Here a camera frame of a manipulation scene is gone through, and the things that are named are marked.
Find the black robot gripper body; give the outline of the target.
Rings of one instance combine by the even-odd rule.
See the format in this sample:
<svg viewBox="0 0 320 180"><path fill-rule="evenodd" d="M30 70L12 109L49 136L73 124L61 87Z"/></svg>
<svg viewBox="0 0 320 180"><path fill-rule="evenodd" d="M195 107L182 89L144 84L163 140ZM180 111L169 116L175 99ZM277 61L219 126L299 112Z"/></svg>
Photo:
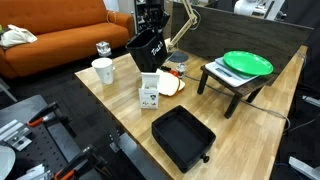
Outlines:
<svg viewBox="0 0 320 180"><path fill-rule="evenodd" d="M148 29L162 33L170 15L165 11L164 0L146 0L145 22Z"/></svg>

